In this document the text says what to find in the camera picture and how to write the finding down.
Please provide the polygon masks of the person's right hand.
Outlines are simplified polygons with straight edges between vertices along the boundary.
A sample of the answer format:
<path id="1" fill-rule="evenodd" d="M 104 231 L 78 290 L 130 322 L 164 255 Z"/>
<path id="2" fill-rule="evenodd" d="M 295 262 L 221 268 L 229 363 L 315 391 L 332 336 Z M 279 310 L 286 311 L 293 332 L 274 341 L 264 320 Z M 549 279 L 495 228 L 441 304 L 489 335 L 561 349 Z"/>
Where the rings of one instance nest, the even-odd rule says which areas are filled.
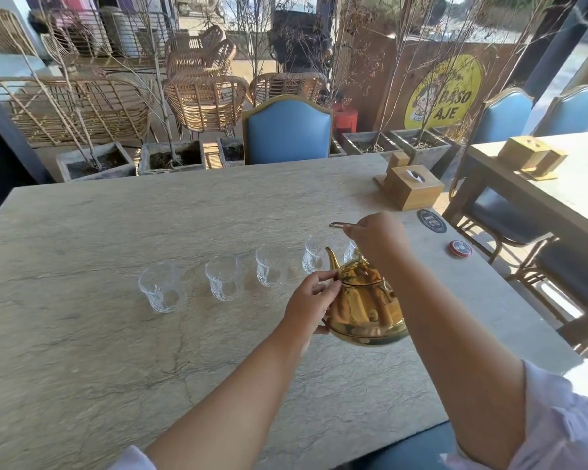
<path id="1" fill-rule="evenodd" d="M 374 240 L 356 244 L 362 255 L 385 278 L 398 273 L 414 260 L 402 222 L 392 213 L 378 212 L 374 216 Z"/>

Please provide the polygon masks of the person's left hand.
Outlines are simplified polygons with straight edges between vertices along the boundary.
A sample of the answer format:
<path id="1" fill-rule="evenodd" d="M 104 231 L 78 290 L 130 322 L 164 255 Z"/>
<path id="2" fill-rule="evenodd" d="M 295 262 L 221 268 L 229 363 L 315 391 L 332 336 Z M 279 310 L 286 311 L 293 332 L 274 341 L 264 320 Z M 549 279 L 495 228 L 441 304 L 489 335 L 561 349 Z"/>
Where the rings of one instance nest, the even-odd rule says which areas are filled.
<path id="1" fill-rule="evenodd" d="M 288 301 L 280 327 L 299 338 L 310 338 L 341 289 L 341 282 L 306 284 L 305 278 Z"/>

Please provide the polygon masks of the gold metal kettle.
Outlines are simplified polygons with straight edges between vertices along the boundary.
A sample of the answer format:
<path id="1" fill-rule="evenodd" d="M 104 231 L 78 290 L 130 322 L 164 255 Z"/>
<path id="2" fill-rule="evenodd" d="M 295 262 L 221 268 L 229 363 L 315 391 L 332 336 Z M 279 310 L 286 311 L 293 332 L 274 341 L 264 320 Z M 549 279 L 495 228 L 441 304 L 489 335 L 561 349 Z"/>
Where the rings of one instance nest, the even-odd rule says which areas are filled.
<path id="1" fill-rule="evenodd" d="M 405 339 L 409 332 L 399 301 L 389 283 L 358 249 L 339 265 L 325 248 L 331 269 L 337 271 L 340 291 L 322 318 L 326 329 L 344 341 L 366 347 L 385 346 Z"/>

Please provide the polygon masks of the person's left forearm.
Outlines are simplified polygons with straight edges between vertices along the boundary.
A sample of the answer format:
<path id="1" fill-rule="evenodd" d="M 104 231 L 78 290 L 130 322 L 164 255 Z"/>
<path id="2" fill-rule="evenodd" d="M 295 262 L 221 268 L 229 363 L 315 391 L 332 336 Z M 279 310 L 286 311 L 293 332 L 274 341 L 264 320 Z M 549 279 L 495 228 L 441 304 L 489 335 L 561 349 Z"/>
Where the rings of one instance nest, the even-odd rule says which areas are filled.
<path id="1" fill-rule="evenodd" d="M 145 451 L 157 470 L 251 470 L 323 312 L 288 310 L 238 368 Z"/>

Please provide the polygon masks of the person's right forearm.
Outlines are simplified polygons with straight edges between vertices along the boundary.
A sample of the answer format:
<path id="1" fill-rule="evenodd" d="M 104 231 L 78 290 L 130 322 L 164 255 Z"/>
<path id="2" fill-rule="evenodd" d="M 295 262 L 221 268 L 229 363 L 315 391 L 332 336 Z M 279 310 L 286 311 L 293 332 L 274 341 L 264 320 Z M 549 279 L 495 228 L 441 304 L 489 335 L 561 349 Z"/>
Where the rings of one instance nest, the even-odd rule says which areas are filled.
<path id="1" fill-rule="evenodd" d="M 396 293 L 463 452 L 507 470 L 525 441 L 525 368 L 413 256 L 370 259 Z"/>

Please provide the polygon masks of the wooden tissue box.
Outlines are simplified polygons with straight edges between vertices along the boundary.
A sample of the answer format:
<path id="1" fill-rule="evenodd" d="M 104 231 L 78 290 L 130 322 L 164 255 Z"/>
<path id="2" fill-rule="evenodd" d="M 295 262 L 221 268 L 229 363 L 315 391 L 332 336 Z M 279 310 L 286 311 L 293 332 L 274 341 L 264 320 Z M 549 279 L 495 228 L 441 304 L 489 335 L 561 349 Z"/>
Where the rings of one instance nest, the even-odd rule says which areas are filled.
<path id="1" fill-rule="evenodd" d="M 505 142 L 496 161 L 511 172 L 534 171 L 550 150 L 533 136 L 515 136 Z"/>
<path id="2" fill-rule="evenodd" d="M 386 194 L 403 212 L 432 207 L 444 187 L 423 165 L 390 168 L 384 181 Z"/>

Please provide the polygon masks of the wooden menu holder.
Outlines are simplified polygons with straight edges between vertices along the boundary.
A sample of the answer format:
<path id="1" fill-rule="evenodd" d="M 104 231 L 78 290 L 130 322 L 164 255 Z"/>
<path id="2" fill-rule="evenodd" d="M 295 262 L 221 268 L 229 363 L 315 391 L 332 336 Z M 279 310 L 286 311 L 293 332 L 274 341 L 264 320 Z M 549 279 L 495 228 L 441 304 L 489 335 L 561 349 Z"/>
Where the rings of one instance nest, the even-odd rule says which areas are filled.
<path id="1" fill-rule="evenodd" d="M 387 155 L 384 155 L 384 157 L 387 157 L 386 159 L 388 162 L 385 173 L 374 176 L 374 181 L 377 183 L 380 189 L 384 188 L 387 174 L 390 173 L 393 168 L 408 166 L 411 160 L 410 156 L 408 156 L 404 151 L 388 153 Z"/>
<path id="2" fill-rule="evenodd" d="M 556 169 L 568 158 L 568 154 L 560 149 L 550 149 L 539 160 L 535 168 L 529 168 L 525 173 L 534 181 L 547 181 L 557 178 Z"/>

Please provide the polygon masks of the round dark table sticker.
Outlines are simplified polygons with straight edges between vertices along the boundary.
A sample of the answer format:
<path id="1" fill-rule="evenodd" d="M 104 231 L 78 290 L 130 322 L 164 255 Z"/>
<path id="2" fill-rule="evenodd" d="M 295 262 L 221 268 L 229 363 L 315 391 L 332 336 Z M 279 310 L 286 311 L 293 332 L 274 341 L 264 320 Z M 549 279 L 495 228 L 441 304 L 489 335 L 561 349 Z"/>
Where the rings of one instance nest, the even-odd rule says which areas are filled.
<path id="1" fill-rule="evenodd" d="M 445 234 L 447 232 L 446 222 L 436 212 L 430 209 L 418 209 L 416 215 L 424 227 L 432 232 L 437 234 Z"/>

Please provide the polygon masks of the grey concrete planter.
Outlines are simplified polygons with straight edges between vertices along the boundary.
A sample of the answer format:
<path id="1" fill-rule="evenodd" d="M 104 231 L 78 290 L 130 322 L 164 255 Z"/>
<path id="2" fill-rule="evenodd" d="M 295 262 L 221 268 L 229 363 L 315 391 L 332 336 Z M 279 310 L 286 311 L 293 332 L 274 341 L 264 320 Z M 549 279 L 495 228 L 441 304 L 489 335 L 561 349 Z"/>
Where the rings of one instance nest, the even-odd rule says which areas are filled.
<path id="1" fill-rule="evenodd" d="M 343 133 L 339 143 L 347 155 L 378 153 L 388 159 L 392 154 L 402 152 L 400 146 L 383 132 Z"/>
<path id="2" fill-rule="evenodd" d="M 216 139 L 220 161 L 224 168 L 244 166 L 244 143 L 240 136 L 222 136 Z"/>
<path id="3" fill-rule="evenodd" d="M 198 140 L 145 143 L 136 169 L 138 176 L 206 170 L 204 148 Z"/>
<path id="4" fill-rule="evenodd" d="M 448 141 L 423 128 L 389 130 L 387 135 L 407 154 L 409 166 L 422 165 L 429 171 L 451 148 Z"/>
<path id="5" fill-rule="evenodd" d="M 136 175 L 133 159 L 117 141 L 60 153 L 56 162 L 64 182 L 116 179 Z"/>

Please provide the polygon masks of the red plastic stool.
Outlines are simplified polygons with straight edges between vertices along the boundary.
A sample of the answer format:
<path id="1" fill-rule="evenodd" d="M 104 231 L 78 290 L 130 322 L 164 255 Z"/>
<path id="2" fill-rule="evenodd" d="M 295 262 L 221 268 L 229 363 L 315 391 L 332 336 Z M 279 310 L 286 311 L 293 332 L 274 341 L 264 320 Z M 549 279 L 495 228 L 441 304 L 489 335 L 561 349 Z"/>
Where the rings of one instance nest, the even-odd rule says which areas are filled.
<path id="1" fill-rule="evenodd" d="M 357 123 L 359 112 L 354 107 L 344 104 L 343 102 L 335 102 L 331 105 L 333 110 L 332 131 L 334 136 L 339 137 L 342 134 L 350 134 L 357 132 Z"/>

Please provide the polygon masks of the blue padded wooden chair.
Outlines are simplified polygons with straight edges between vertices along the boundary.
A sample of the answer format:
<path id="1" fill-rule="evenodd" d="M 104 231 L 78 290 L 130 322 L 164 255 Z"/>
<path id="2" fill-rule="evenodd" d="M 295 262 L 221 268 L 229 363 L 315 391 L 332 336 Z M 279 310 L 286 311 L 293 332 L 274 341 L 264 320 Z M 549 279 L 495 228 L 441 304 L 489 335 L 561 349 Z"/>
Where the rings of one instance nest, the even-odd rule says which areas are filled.
<path id="1" fill-rule="evenodd" d="M 244 165 L 329 158 L 334 111 L 282 94 L 241 114 Z"/>
<path id="2" fill-rule="evenodd" d="M 518 87 L 505 89 L 483 103 L 478 123 L 469 137 L 469 144 L 507 141 L 520 136 L 533 108 L 533 98 Z M 466 221 L 458 226 L 460 233 L 484 252 L 492 265 L 501 253 L 503 245 L 525 247 L 541 246 L 553 241 L 555 236 L 533 218 L 530 213 L 491 188 L 486 188 L 465 211 Z M 470 238 L 468 231 L 479 226 L 495 242 L 493 252 L 476 239 Z"/>
<path id="3" fill-rule="evenodd" d="M 505 278 L 518 281 L 549 309 L 561 323 L 558 334 L 579 354 L 588 349 L 588 258 L 572 244 L 549 237 L 536 243 L 517 271 Z M 536 286 L 549 281 L 582 310 L 582 315 L 567 320 Z"/>
<path id="4" fill-rule="evenodd" d="M 588 131 L 588 85 L 581 85 L 556 96 L 533 137 L 575 134 Z"/>

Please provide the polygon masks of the round yellow sign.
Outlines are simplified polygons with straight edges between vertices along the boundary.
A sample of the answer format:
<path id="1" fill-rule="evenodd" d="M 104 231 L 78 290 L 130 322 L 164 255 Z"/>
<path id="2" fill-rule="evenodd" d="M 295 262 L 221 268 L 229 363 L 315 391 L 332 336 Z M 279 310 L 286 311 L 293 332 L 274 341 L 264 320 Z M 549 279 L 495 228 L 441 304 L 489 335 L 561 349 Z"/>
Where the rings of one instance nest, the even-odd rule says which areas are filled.
<path id="1" fill-rule="evenodd" d="M 411 94 L 404 127 L 431 128 L 459 123 L 477 99 L 483 76 L 481 63 L 471 54 L 441 62 Z"/>

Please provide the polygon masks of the large black pot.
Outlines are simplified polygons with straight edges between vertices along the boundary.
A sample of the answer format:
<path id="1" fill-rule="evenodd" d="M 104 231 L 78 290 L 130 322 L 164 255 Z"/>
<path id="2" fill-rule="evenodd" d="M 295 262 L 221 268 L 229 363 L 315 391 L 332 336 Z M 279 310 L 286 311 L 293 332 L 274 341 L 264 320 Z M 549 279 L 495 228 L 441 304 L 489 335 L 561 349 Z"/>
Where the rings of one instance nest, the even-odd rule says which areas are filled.
<path id="1" fill-rule="evenodd" d="M 328 33 L 320 14 L 277 9 L 268 32 L 270 54 L 285 73 L 328 77 L 332 55 Z"/>

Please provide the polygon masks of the white shirt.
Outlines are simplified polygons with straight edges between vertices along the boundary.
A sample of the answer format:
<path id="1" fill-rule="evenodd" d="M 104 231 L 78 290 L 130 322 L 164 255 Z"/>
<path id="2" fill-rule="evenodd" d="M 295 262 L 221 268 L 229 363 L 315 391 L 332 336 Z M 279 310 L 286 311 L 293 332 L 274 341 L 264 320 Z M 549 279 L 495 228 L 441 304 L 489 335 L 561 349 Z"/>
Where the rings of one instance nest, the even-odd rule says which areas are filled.
<path id="1" fill-rule="evenodd" d="M 502 470 L 588 470 L 588 397 L 563 376 L 524 361 L 525 439 Z M 206 450 L 164 466 L 130 446 L 108 470 L 252 470 L 254 462 Z M 495 470 L 462 449 L 442 424 L 355 461 L 355 470 Z"/>

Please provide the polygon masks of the wide rattan sofa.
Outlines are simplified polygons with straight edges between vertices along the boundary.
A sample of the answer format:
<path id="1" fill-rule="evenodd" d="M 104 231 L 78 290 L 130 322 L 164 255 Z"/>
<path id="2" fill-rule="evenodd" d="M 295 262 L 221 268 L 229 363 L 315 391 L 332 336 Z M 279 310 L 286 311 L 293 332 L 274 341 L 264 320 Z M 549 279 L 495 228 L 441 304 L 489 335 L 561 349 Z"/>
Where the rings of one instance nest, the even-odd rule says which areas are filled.
<path id="1" fill-rule="evenodd" d="M 125 78 L 0 76 L 0 105 L 36 147 L 143 142 L 154 87 Z"/>

